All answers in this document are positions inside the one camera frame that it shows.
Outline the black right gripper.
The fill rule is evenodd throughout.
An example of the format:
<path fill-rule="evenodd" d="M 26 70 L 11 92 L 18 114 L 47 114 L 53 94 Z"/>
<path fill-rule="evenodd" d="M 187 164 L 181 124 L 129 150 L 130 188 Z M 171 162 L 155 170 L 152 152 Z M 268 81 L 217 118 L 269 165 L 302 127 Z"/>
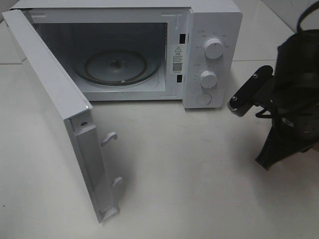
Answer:
<path fill-rule="evenodd" d="M 301 30 L 278 47 L 275 68 L 257 69 L 234 94 L 262 107 L 260 119 L 272 121 L 255 159 L 269 170 L 274 164 L 319 142 L 319 31 Z"/>

